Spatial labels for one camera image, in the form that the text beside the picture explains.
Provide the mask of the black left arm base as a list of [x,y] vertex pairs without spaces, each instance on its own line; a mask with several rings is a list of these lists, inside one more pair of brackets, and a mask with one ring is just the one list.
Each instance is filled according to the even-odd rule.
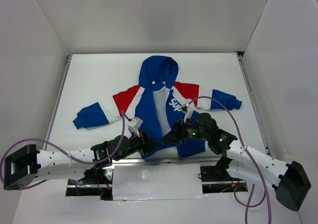
[[67,197],[98,197],[102,201],[113,200],[113,168],[93,167],[79,180],[69,179]]

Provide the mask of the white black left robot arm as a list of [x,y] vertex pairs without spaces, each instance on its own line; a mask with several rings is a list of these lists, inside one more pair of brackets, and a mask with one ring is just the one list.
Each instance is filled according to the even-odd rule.
[[47,151],[35,144],[25,145],[3,158],[4,190],[23,190],[31,183],[50,179],[83,180],[93,183],[102,169],[136,152],[148,155],[160,147],[144,132],[130,138],[117,136],[91,148],[73,151]]

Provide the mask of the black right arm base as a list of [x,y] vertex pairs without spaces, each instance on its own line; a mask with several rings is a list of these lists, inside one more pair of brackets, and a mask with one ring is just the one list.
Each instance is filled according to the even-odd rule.
[[203,194],[233,193],[234,190],[237,192],[248,191],[244,180],[230,177],[220,165],[200,166],[197,177],[202,182]]

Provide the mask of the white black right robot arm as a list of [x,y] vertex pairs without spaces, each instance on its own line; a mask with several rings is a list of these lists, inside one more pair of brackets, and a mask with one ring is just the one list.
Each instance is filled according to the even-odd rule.
[[236,136],[220,129],[208,113],[199,114],[194,122],[190,119],[175,122],[163,140],[174,145],[206,141],[213,153],[221,155],[216,168],[220,179],[232,177],[265,184],[267,189],[274,190],[277,201],[291,211],[300,209],[312,186],[300,163],[287,163],[242,145]]

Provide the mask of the blue white red hooded jacket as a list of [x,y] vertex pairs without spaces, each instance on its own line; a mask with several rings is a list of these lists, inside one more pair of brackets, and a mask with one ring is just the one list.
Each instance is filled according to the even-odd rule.
[[163,137],[174,123],[184,118],[181,106],[190,103],[196,120],[199,110],[239,110],[242,102],[234,95],[198,84],[177,82],[178,63],[167,56],[150,56],[142,63],[139,83],[105,100],[82,108],[73,124],[77,129],[94,128],[118,121],[124,111],[128,117],[140,118],[146,135],[160,146],[156,151],[171,148]]

